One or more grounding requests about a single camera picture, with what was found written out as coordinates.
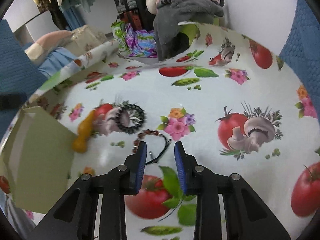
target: blue cushion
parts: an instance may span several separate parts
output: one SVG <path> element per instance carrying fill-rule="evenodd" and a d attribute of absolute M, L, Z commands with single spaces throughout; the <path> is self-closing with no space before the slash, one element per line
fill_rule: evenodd
<path fill-rule="evenodd" d="M 29 98 L 46 78 L 30 61 L 6 20 L 0 21 L 0 93 L 26 93 Z M 0 139 L 17 109 L 0 111 Z"/>
<path fill-rule="evenodd" d="M 305 0 L 297 2 L 292 29 L 279 56 L 300 78 L 320 117 L 320 24 Z"/>

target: white wall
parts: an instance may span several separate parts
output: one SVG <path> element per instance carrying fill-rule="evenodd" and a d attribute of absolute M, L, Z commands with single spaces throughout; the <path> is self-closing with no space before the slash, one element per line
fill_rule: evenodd
<path fill-rule="evenodd" d="M 95 26 L 105 34 L 111 32 L 111 24 L 117 20 L 119 15 L 113 0 L 95 0 L 87 13 L 81 6 L 77 7 L 86 24 Z"/>
<path fill-rule="evenodd" d="M 34 41 L 47 33 L 59 30 L 57 26 L 54 25 L 49 11 L 44 12 L 31 22 L 27 23 L 26 28 Z"/>
<path fill-rule="evenodd" d="M 14 0 L 4 15 L 12 32 L 24 25 L 28 20 L 39 14 L 37 5 L 33 0 Z"/>
<path fill-rule="evenodd" d="M 291 30 L 297 0 L 225 0 L 226 26 L 279 54 Z"/>

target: metal screw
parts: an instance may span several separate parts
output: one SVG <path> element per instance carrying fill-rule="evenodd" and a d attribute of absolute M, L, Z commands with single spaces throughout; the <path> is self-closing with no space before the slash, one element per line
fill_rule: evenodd
<path fill-rule="evenodd" d="M 195 171 L 197 171 L 197 172 L 204 171 L 204 167 L 202 167 L 201 165 L 197 165 L 197 166 L 195 167 Z"/>
<path fill-rule="evenodd" d="M 90 174 L 88 174 L 88 173 L 82 174 L 80 178 L 81 178 L 81 180 L 88 180 L 88 179 L 90 179 Z"/>
<path fill-rule="evenodd" d="M 127 169 L 127 166 L 125 166 L 125 165 L 118 166 L 118 171 L 125 171 L 126 169 Z"/>
<path fill-rule="evenodd" d="M 233 174 L 231 175 L 231 178 L 232 178 L 233 180 L 239 180 L 239 179 L 241 179 L 241 176 L 240 176 L 238 173 L 233 173 Z"/>

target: brown beaded bracelet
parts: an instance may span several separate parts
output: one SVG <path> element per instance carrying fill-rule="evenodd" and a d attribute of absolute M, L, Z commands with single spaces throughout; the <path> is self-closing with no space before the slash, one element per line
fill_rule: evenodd
<path fill-rule="evenodd" d="M 167 140 L 167 138 L 162 133 L 159 133 L 157 130 L 152 131 L 152 130 L 147 129 L 147 130 L 144 130 L 144 131 L 141 131 L 140 133 L 138 133 L 137 139 L 133 142 L 133 149 L 132 149 L 133 153 L 137 152 L 138 145 L 139 145 L 140 141 L 143 140 L 146 135 L 155 135 L 155 136 L 159 136 L 159 137 L 164 138 L 164 142 L 165 142 L 164 149 L 160 152 L 160 154 L 156 158 L 153 158 L 153 153 L 149 152 L 152 160 L 149 162 L 146 162 L 146 165 L 151 164 L 151 163 L 157 163 L 159 161 L 159 159 L 162 157 L 162 155 L 164 154 L 164 152 L 169 147 L 172 140 L 171 139 Z"/>

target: pink flower print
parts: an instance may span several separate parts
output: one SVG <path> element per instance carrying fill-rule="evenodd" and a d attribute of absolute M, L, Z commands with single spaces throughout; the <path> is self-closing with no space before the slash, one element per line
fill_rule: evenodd
<path fill-rule="evenodd" d="M 247 81 L 247 78 L 245 77 L 244 73 L 242 70 L 234 70 L 231 69 L 231 76 L 230 78 L 236 81 L 239 85 L 242 85 L 244 82 Z"/>
<path fill-rule="evenodd" d="M 303 98 L 301 100 L 301 103 L 304 107 L 304 116 L 312 116 L 313 118 L 318 118 L 315 107 L 313 106 L 313 103 L 311 102 L 311 99 L 309 97 Z"/>
<path fill-rule="evenodd" d="M 27 215 L 28 218 L 33 220 L 33 212 L 32 211 L 26 211 L 26 215 Z"/>
<path fill-rule="evenodd" d="M 212 44 L 212 36 L 209 33 L 205 37 L 205 44 L 206 44 L 207 47 L 209 47 Z"/>
<path fill-rule="evenodd" d="M 81 116 L 83 109 L 84 107 L 82 106 L 82 104 L 77 104 L 75 108 L 71 110 L 71 113 L 69 114 L 71 122 Z"/>
<path fill-rule="evenodd" d="M 118 67 L 119 66 L 119 64 L 116 62 L 110 62 L 108 65 L 109 65 L 109 67 Z"/>
<path fill-rule="evenodd" d="M 139 75 L 139 72 L 138 71 L 132 71 L 132 72 L 128 72 L 126 74 L 123 74 L 121 76 L 121 78 L 123 78 L 125 81 L 128 81 L 132 78 L 134 78 L 135 76 Z"/>
<path fill-rule="evenodd" d="M 170 118 L 168 126 L 164 131 L 170 134 L 174 141 L 179 141 L 182 137 L 190 133 L 190 129 L 187 126 L 186 121 L 186 117 L 180 119 Z"/>

